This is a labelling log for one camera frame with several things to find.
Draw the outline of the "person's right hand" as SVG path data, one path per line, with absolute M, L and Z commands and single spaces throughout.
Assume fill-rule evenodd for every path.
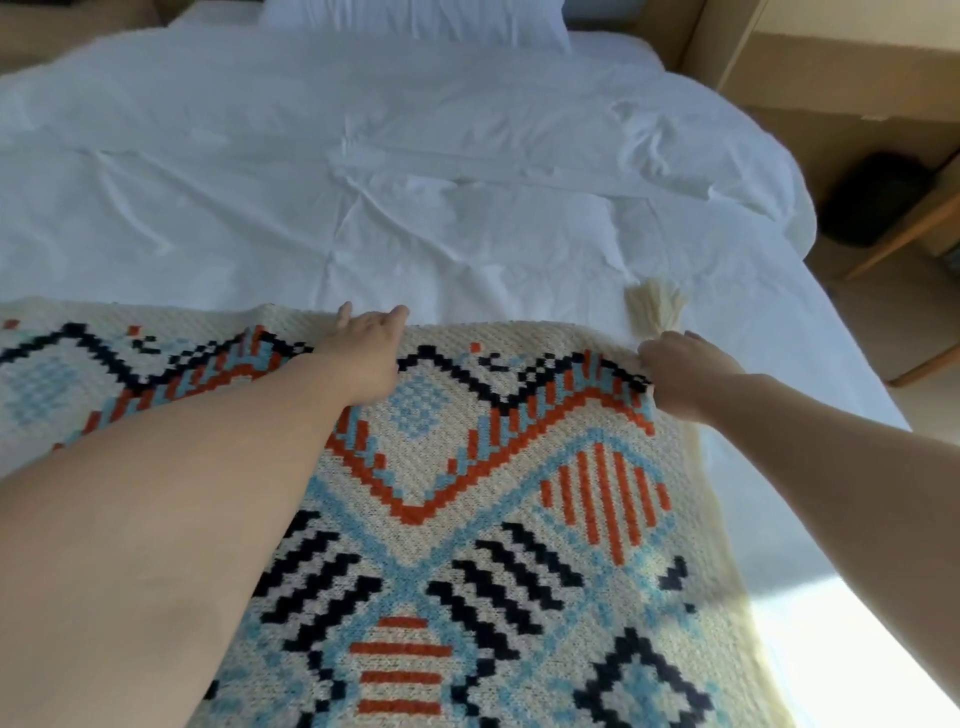
M 718 346 L 692 331 L 666 331 L 661 357 L 665 393 L 654 403 L 658 410 L 682 421 L 711 425 L 716 408 L 724 403 L 725 391 L 748 373 Z

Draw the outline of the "person's left hand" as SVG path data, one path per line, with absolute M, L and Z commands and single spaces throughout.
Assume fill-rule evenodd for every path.
M 402 335 L 345 335 L 333 330 L 314 347 L 320 369 L 346 405 L 365 406 L 393 393 L 405 328 Z

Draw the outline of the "patterned knitted blanket with tassels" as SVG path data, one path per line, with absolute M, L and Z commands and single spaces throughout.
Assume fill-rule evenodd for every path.
M 410 325 L 185 728 L 793 728 L 693 425 L 568 323 Z

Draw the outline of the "person's left forearm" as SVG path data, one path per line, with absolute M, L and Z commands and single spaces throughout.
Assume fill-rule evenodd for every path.
M 0 481 L 0 728 L 185 728 L 349 402 L 332 358 Z

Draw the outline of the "person's right forearm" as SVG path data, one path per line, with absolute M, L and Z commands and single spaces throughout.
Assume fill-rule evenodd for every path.
M 932 673 L 960 672 L 960 446 L 860 418 L 766 375 L 711 426 L 790 506 L 847 586 Z

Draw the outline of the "white duvet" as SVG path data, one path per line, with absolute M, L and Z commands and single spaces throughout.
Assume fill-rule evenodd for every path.
M 778 142 L 638 63 L 193 26 L 0 76 L 0 301 L 616 332 L 658 278 L 749 359 L 821 323 L 813 229 Z

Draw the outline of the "black bag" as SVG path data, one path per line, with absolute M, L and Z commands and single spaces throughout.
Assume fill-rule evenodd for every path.
M 876 245 L 932 190 L 937 172 L 917 157 L 877 151 L 851 167 L 818 208 L 821 236 L 851 248 Z

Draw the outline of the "wooden chair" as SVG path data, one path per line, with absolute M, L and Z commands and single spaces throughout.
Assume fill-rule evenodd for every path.
M 855 280 L 898 251 L 918 242 L 943 224 L 948 223 L 957 215 L 960 215 L 960 187 L 949 192 L 930 211 L 920 214 L 912 223 L 906 224 L 906 227 L 894 234 L 893 237 L 880 243 L 864 260 L 843 273 L 838 278 L 838 282 L 846 284 Z M 960 362 L 960 342 L 938 352 L 910 370 L 887 380 L 886 385 L 892 389 L 903 389 L 935 375 L 957 362 Z

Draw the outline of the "white pillow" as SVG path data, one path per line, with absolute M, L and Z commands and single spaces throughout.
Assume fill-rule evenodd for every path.
M 403 36 L 568 54 L 565 0 L 264 0 L 273 30 Z

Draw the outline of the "wooden desk cabinet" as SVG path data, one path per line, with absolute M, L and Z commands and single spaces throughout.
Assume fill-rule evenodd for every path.
M 649 0 L 666 67 L 745 111 L 815 199 L 868 154 L 960 148 L 960 0 Z

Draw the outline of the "wooden nightstand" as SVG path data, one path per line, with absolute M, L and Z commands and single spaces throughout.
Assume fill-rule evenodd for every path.
M 50 63 L 105 36 L 161 25 L 155 0 L 0 0 L 0 75 Z

